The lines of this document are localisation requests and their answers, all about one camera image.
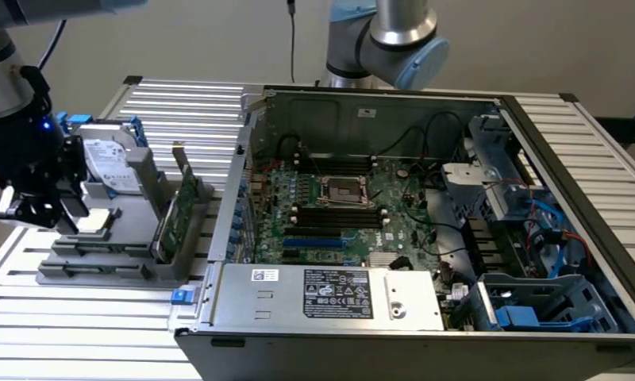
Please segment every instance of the circuit board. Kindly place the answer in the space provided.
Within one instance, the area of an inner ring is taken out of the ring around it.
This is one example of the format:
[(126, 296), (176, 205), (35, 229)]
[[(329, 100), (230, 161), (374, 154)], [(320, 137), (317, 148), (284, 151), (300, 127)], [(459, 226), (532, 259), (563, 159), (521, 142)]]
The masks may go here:
[[(436, 248), (428, 243), (429, 228), (413, 221), (406, 212), (420, 221), (429, 222), (425, 208), (417, 208), (417, 201), (402, 202), (402, 194), (417, 198), (420, 186), (412, 177), (398, 177), (397, 170), (404, 171), (409, 164), (396, 160), (382, 160), (365, 177), (365, 203), (338, 202), (325, 205), (325, 190), (328, 178), (337, 176), (297, 173), (289, 165), (281, 164), (268, 171), (266, 193), (270, 203), (265, 204), (257, 213), (258, 231), (253, 261), (261, 264), (328, 264), (342, 266), (386, 267), (398, 256), (405, 256), (414, 270), (437, 268), (437, 258), (429, 256), (419, 248), (423, 245), (429, 252)], [(340, 248), (300, 248), (293, 250), (294, 257), (288, 260), (282, 253), (285, 247), (284, 230), (294, 226), (289, 221), (292, 206), (304, 208), (357, 208), (385, 210), (388, 220), (381, 229), (340, 229), (342, 246)]]
[(197, 182), (198, 179), (192, 173), (190, 166), (186, 165), (182, 168), (181, 187), (172, 198), (169, 210), (155, 233), (158, 241), (157, 255), (166, 264), (170, 263), (188, 234), (192, 206), (197, 200)]

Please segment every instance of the blue pcie slot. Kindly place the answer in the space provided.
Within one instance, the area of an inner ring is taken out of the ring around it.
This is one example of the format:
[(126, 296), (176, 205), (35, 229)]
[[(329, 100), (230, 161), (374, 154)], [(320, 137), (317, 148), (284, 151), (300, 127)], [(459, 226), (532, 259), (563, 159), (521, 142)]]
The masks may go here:
[(341, 240), (328, 240), (324, 238), (284, 238), (282, 246), (289, 248), (337, 248), (342, 250), (345, 242)]

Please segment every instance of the gray wall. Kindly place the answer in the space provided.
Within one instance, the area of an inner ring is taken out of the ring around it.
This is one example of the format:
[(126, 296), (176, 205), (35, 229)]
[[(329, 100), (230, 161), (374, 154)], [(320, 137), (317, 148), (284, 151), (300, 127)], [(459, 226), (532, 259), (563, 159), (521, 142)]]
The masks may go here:
[[(432, 86), (573, 92), (591, 111), (635, 111), (635, 0), (433, 0), (451, 56)], [(324, 67), (326, 0), (297, 1), (296, 78)], [(30, 62), (54, 24), (14, 29)], [(59, 110), (98, 113), (129, 74), (286, 83), (284, 0), (150, 0), (73, 20), (45, 74)]]

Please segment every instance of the white sticker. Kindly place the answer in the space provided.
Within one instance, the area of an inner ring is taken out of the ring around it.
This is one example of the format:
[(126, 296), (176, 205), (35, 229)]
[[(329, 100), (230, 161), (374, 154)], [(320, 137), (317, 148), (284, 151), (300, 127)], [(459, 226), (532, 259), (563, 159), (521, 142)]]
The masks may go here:
[(94, 177), (117, 193), (137, 192), (138, 180), (126, 164), (125, 148), (111, 140), (87, 139), (83, 141), (86, 164)]
[(277, 282), (278, 269), (254, 268), (252, 270), (252, 282)]
[(374, 109), (357, 109), (357, 117), (376, 117)]

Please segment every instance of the warning label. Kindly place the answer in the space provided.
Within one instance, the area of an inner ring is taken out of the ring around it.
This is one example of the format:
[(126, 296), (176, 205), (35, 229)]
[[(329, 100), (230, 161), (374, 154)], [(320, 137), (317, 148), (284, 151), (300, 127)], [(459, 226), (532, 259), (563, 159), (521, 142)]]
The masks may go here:
[(304, 270), (304, 315), (308, 318), (372, 319), (369, 273)]

